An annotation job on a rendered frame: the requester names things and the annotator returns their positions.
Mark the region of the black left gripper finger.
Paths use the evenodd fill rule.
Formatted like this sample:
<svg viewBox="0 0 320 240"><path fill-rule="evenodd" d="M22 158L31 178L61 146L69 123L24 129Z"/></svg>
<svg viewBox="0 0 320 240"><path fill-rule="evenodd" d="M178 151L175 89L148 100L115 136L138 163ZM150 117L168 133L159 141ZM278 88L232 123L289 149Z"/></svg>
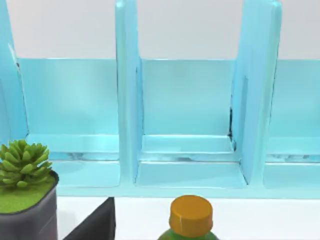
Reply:
<svg viewBox="0 0 320 240"><path fill-rule="evenodd" d="M115 198L108 197L63 240L115 240Z"/></svg>

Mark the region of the green plant in grey pot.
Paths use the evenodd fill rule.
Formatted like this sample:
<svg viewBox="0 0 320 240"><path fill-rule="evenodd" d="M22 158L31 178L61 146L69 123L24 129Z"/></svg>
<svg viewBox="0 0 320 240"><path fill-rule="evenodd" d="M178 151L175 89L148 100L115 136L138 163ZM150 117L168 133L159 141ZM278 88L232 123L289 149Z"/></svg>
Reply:
<svg viewBox="0 0 320 240"><path fill-rule="evenodd" d="M58 174L41 143L0 148L0 240L58 240Z"/></svg>

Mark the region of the green bottle with orange cap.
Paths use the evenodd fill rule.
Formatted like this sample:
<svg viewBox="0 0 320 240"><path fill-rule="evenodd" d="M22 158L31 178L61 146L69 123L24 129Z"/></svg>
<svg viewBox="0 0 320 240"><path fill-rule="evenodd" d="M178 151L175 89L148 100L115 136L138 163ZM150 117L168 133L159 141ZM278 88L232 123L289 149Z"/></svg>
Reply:
<svg viewBox="0 0 320 240"><path fill-rule="evenodd" d="M219 240L212 228L211 203L198 195L182 195L171 202L169 229L157 240Z"/></svg>

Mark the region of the light blue rack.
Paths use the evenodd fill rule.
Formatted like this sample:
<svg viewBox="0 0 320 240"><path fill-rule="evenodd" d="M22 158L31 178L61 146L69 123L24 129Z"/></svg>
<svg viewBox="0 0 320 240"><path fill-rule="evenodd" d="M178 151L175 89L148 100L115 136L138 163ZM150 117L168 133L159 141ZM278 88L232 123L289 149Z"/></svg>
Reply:
<svg viewBox="0 0 320 240"><path fill-rule="evenodd" d="M142 58L114 13L114 58L18 57L0 0L0 144L47 146L60 196L320 199L320 53L278 57L278 0L243 1L235 59Z"/></svg>

